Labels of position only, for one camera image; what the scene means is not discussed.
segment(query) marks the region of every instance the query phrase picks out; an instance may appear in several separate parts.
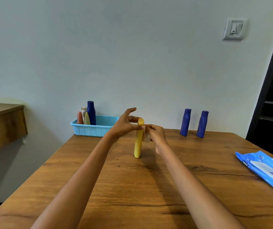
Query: right arm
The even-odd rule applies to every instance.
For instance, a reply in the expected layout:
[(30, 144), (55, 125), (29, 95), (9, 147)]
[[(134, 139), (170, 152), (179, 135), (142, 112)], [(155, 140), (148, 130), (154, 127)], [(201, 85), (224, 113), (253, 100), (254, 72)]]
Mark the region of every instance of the right arm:
[(166, 142), (164, 129), (146, 125), (198, 229), (245, 229), (238, 219), (182, 163)]

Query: human arm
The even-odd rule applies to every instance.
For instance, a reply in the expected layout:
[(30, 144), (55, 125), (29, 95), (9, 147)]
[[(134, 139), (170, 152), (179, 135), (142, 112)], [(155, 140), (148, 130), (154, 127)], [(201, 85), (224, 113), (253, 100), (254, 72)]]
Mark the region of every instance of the human arm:
[(130, 124), (139, 119), (129, 116), (135, 110), (136, 108), (127, 109), (105, 134), (86, 161), (35, 221), (32, 229), (77, 228), (111, 146), (119, 137), (144, 127)]
[(182, 163), (166, 142), (164, 129), (145, 125), (198, 229), (244, 229), (238, 219)]

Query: wooden table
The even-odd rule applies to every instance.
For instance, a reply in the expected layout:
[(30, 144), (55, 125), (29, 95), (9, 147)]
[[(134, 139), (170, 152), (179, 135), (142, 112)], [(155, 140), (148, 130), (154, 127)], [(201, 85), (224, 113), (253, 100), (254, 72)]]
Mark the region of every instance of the wooden table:
[(0, 148), (28, 134), (24, 106), (0, 104)]
[[(166, 136), (188, 169), (246, 228), (273, 228), (273, 188), (234, 154), (257, 152), (257, 146), (232, 133), (206, 132), (201, 139), (195, 131), (183, 137), (168, 129)], [(72, 136), (0, 206), (0, 228), (30, 228), (99, 140)], [(111, 148), (79, 228), (196, 228), (153, 143), (143, 143), (136, 159), (134, 142), (135, 132)]]

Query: person's right hand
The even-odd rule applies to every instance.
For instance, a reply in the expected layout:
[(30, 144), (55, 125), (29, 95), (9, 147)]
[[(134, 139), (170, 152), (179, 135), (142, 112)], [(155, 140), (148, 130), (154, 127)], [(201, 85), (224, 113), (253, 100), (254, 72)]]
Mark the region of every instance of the person's right hand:
[(164, 128), (157, 125), (145, 125), (145, 132), (150, 134), (151, 140), (156, 145), (156, 152), (160, 154), (160, 148), (163, 145), (167, 145)]

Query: switch plate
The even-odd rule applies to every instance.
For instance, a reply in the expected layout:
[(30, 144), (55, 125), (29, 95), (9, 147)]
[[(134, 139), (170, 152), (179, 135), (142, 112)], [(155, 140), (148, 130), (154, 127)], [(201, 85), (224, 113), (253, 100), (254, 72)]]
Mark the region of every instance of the switch plate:
[(248, 19), (245, 18), (228, 18), (224, 31), (224, 39), (242, 40), (246, 33), (247, 22)]

